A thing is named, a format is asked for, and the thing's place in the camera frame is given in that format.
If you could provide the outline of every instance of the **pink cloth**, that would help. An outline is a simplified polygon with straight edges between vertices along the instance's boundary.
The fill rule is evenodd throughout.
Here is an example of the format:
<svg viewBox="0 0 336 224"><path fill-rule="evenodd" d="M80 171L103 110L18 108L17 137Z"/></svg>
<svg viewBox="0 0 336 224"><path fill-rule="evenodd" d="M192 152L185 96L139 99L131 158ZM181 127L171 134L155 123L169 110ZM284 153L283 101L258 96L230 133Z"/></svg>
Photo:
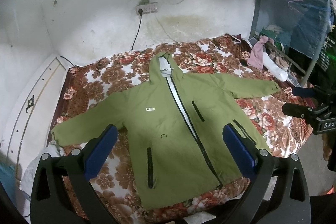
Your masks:
<svg viewBox="0 0 336 224"><path fill-rule="evenodd" d="M263 69L263 48L264 44L268 41L265 35L260 36L259 41L253 46L250 58L247 60L249 66L257 69Z"/></svg>

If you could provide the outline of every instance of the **jacket sleeve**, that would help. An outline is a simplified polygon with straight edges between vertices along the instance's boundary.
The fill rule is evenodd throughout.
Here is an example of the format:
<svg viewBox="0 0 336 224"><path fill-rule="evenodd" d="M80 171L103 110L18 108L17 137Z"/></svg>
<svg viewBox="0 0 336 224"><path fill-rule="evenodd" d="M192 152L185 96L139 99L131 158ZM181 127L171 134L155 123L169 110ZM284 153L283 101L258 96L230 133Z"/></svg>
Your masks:
<svg viewBox="0 0 336 224"><path fill-rule="evenodd" d="M235 99L263 97L280 91L274 81L240 78L227 73L215 73L210 77L219 88L231 93Z"/></svg>
<svg viewBox="0 0 336 224"><path fill-rule="evenodd" d="M53 138L60 146L66 146L99 137L109 124L120 129L126 116L126 103L125 92L113 92L94 108L56 125L52 129Z"/></svg>

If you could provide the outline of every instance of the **floral bedsheet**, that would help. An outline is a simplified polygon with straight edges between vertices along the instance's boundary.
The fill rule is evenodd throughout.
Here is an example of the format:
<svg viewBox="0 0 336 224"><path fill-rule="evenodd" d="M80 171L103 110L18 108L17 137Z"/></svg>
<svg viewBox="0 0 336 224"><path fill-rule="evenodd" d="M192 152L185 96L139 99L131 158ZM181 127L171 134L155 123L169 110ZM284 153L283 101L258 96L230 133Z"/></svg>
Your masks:
<svg viewBox="0 0 336 224"><path fill-rule="evenodd" d="M240 37L227 34L197 42L164 43L143 51L105 57L85 67L74 66L67 74L53 126L95 107L112 92L148 81L150 59L160 51L171 52L185 73L224 72L244 78L275 80L267 70L259 71L241 65L240 60L246 60L250 52L245 43ZM273 96L238 99L237 103L263 136L273 155L287 157L299 150L310 135L311 128L303 120L282 113L284 102L302 105L307 102L293 96L286 83L279 84L281 91ZM69 153L73 148L84 145L64 149ZM86 217L68 178L64 178L64 182L76 212ZM241 194L249 184L249 180L242 177L182 203L146 211L137 194L125 128L119 131L118 140L100 173L90 182L110 213L121 224L159 223L182 218L227 202Z"/></svg>

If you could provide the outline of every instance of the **white zipper lining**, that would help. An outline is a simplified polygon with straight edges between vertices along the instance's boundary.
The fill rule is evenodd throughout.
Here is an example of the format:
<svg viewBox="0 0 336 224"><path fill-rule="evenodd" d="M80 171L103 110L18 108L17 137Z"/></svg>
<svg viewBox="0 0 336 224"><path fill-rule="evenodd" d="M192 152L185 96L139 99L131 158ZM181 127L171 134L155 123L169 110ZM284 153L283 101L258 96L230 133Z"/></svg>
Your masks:
<svg viewBox="0 0 336 224"><path fill-rule="evenodd" d="M195 131L193 130L193 127L191 126L191 122L188 118L187 113L184 111L184 107L182 105L182 102L179 98L179 95L177 94L177 90L175 89L175 86L171 80L171 72L173 70L173 68L170 66L170 64L168 63L167 59L165 59L164 57L159 57L159 62L160 62L160 70L161 70L161 75L167 79L168 82L168 86L169 89L173 95L173 98L177 104L177 107L179 108L180 112L182 113L185 122L187 123L192 135L194 136L194 138L197 140L197 136Z"/></svg>
<svg viewBox="0 0 336 224"><path fill-rule="evenodd" d="M185 122L187 123L187 125L188 125L188 127L189 127L189 129L190 129L190 131L191 131L191 133L192 133L192 135L193 135L194 138L197 140L197 136L196 136L196 134L195 134L195 131L193 130L193 127L191 126L191 123L190 123L190 120L189 120L189 118L188 118L187 113L184 111L184 107L182 106L182 102L181 102L181 100L180 100L180 98L179 98L179 96L178 96L178 94L177 94L177 91L176 91L176 89L175 89L175 86L174 86L174 84L173 84L173 82L172 82L172 80L171 80L170 77L167 77L167 82L168 82L168 85L169 85L169 89L170 89L170 91L171 91L171 93L172 93L172 95L173 95L173 97L174 97L174 99L175 99L175 102L176 102L176 104L177 104L177 107L178 107L179 110L181 111L181 113L182 113L182 115L183 115L183 117L184 117L184 120L185 120Z"/></svg>

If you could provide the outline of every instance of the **electrical outlet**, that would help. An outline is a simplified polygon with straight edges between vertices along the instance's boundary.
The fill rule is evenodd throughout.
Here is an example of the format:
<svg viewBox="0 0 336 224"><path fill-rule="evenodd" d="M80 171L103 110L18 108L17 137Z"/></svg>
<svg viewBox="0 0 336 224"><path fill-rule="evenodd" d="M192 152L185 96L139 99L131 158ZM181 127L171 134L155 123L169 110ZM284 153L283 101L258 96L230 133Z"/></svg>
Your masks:
<svg viewBox="0 0 336 224"><path fill-rule="evenodd" d="M142 9L142 14L151 14L158 12L158 3L153 2L149 4L139 5L136 7L136 14L139 15L139 9Z"/></svg>

